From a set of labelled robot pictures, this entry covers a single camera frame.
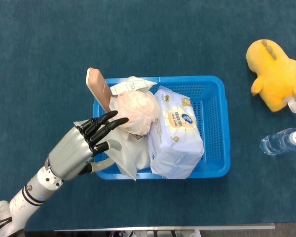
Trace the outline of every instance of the plastic bottle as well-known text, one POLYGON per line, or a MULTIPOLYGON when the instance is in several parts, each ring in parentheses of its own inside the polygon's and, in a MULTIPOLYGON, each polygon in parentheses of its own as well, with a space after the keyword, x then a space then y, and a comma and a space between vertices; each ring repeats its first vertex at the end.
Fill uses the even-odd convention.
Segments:
POLYGON ((261 149, 267 155, 279 155, 296 151, 296 128, 287 128, 261 140, 261 149))

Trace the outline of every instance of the plastic basket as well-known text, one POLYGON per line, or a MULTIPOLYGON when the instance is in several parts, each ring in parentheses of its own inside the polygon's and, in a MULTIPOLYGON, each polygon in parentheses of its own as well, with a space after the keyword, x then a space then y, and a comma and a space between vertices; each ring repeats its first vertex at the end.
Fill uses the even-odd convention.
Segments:
MULTIPOLYGON (((224 176, 230 169, 230 137, 227 101, 224 85, 214 76, 192 77, 158 77, 144 78, 157 82, 151 88, 155 93, 159 86, 165 86, 174 92, 191 98, 197 119, 198 130, 204 142, 205 153, 195 167, 189 178, 215 178, 224 176)), ((109 86, 113 86, 126 78, 107 79, 109 86)), ((93 117, 104 114, 102 107, 95 100, 93 104, 93 117)), ((104 153, 94 157, 95 161, 104 160, 104 153)), ((116 164, 97 172, 103 179, 129 179, 119 172, 116 164)), ((137 179, 162 179, 152 174, 151 169, 140 170, 137 179)))

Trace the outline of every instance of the yellow plush toy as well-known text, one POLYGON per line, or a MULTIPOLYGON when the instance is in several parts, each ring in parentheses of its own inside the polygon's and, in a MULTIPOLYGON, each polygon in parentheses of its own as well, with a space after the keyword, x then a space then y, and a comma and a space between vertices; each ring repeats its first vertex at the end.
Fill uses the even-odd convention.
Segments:
POLYGON ((250 70, 258 76, 251 93, 259 93, 271 111, 284 108, 289 98, 296 100, 296 60, 277 43, 260 39, 250 45, 246 58, 250 70))

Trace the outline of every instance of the beige phone case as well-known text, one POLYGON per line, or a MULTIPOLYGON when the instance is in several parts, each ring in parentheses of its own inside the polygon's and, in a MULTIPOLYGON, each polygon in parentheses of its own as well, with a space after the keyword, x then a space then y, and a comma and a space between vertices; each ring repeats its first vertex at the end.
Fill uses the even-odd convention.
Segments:
POLYGON ((85 82, 102 108, 106 112, 111 111, 110 100, 113 95, 100 70, 89 68, 85 82))

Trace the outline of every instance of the blue logo on package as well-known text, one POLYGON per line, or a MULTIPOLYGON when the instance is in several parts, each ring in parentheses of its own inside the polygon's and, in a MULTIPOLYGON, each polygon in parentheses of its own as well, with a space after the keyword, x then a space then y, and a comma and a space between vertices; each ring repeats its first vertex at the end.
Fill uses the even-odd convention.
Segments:
POLYGON ((182 118, 188 123, 193 123, 193 120, 191 119, 191 117, 186 114, 182 114, 182 118))

